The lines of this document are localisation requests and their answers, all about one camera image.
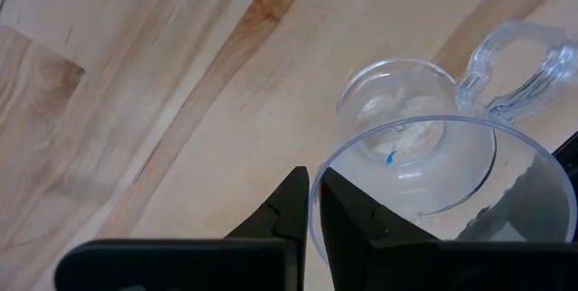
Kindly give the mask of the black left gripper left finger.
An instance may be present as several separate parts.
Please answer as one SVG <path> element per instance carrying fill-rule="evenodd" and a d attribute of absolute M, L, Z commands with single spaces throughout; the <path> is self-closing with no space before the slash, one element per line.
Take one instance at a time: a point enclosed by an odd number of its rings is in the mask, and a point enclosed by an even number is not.
<path fill-rule="evenodd" d="M 290 291 L 303 291 L 310 180 L 305 166 L 296 166 L 268 198 L 226 239 L 283 239 L 290 244 Z"/>

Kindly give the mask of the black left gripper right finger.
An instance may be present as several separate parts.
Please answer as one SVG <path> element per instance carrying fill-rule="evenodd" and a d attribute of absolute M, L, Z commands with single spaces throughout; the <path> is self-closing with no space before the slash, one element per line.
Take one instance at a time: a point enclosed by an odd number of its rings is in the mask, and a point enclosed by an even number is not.
<path fill-rule="evenodd" d="M 335 291 L 424 291 L 437 286 L 436 237 L 332 168 L 321 178 L 321 226 Z"/>

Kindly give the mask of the clear glass mug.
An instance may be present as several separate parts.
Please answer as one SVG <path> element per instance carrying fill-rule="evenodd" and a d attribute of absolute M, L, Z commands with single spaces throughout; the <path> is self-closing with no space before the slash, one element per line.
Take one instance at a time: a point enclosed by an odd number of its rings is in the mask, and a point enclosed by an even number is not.
<path fill-rule="evenodd" d="M 544 50 L 536 72 L 484 101 L 496 56 L 517 42 Z M 322 258 L 332 215 L 329 179 L 356 208 L 379 210 L 437 239 L 569 242 L 578 199 L 561 163 L 516 129 L 578 80 L 578 39 L 536 23 L 504 23 L 476 48 L 460 80 L 428 61 L 378 61 L 342 90 L 342 145 L 321 166 L 309 229 Z"/>

